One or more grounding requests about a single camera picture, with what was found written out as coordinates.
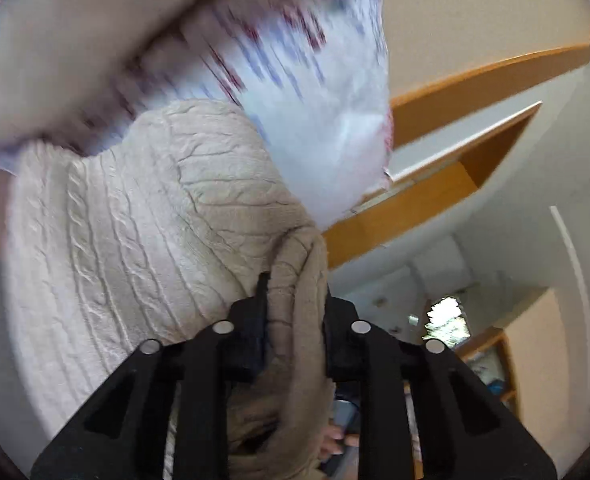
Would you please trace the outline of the person's right hand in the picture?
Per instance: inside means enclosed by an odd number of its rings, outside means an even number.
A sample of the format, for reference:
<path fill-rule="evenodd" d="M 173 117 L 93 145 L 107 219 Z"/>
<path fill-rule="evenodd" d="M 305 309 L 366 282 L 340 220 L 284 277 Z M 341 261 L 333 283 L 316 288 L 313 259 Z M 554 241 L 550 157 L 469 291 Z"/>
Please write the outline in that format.
<path fill-rule="evenodd" d="M 357 448 L 359 436 L 357 434 L 345 434 L 341 427 L 328 424 L 322 431 L 318 460 L 324 462 L 332 456 L 342 455 L 345 448 Z"/>

